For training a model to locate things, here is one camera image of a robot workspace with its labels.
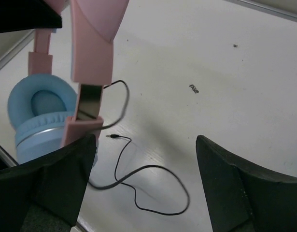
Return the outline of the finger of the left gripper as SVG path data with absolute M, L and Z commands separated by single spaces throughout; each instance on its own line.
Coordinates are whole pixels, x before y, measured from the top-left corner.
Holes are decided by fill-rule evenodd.
M 61 16 L 43 0 L 0 0 L 0 33 L 61 27 Z

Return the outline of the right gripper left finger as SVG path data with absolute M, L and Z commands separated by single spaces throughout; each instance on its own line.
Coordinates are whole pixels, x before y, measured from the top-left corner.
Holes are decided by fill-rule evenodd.
M 0 146 L 0 232 L 69 232 L 95 153 L 94 135 L 20 165 Z

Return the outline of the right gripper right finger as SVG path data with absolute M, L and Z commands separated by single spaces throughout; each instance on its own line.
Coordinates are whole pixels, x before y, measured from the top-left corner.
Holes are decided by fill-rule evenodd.
M 215 232 L 297 232 L 297 177 L 237 156 L 203 135 L 199 172 Z

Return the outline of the pink blue cat-ear headphones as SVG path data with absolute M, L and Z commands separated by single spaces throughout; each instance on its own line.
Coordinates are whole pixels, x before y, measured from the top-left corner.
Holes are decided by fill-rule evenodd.
M 78 90 L 52 74 L 51 31 L 35 31 L 28 76 L 14 86 L 7 103 L 19 164 L 107 129 L 99 111 L 111 85 L 113 41 L 127 6 L 126 0 L 71 1 L 71 79 Z

